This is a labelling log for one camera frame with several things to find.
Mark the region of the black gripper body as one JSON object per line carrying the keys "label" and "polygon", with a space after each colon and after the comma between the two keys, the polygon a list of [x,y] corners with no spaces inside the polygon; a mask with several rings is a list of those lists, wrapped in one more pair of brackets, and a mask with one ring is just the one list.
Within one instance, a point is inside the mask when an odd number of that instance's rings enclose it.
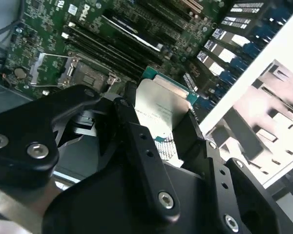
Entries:
{"label": "black gripper body", "polygon": [[113,104],[96,128],[100,168],[62,192],[46,234],[215,234],[214,173],[192,113],[173,130],[181,169],[165,164],[132,107]]}

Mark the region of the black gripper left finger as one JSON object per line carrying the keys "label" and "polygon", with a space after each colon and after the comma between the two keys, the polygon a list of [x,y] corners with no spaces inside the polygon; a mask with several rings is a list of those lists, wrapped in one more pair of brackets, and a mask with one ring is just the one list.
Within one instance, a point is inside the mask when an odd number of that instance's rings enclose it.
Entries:
{"label": "black gripper left finger", "polygon": [[0,183],[20,188],[45,185],[59,161],[58,144],[68,122],[86,110],[98,115],[105,156],[119,161],[115,168],[128,167],[129,174],[111,176],[111,169],[103,169],[66,190],[60,205],[70,205],[75,213],[125,205],[155,217],[179,217],[173,185],[134,107],[121,97],[107,100],[84,85],[0,113]]}

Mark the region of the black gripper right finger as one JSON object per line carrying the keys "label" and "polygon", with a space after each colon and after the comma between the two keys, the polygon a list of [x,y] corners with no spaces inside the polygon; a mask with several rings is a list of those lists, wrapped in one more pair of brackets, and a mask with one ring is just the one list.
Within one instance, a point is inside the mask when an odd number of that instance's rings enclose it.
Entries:
{"label": "black gripper right finger", "polygon": [[205,234],[279,234],[278,216],[244,174],[237,159],[223,162],[218,149],[204,139],[196,118],[188,111],[173,129],[182,168],[203,182],[203,232]]}

